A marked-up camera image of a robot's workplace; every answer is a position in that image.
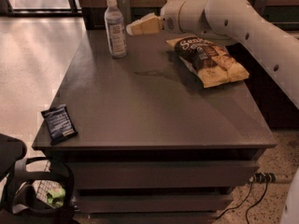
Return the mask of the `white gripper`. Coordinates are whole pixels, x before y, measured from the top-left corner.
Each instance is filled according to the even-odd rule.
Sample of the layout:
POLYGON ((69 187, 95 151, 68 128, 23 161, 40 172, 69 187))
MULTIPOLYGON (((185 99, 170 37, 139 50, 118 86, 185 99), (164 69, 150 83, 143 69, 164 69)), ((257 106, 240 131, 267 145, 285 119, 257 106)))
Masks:
POLYGON ((170 33, 186 33, 187 14, 185 6, 190 0, 166 0, 160 18, 150 13, 126 26, 130 35, 158 34, 164 29, 170 33))

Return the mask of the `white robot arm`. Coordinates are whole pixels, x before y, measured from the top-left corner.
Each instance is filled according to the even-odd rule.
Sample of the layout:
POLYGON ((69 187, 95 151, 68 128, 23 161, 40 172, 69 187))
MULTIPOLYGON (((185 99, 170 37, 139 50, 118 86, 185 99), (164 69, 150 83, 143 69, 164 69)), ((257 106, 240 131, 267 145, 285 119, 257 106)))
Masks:
POLYGON ((266 21, 248 0, 166 0, 158 16, 127 26, 129 35, 192 33, 240 43, 299 108, 299 40, 266 21))

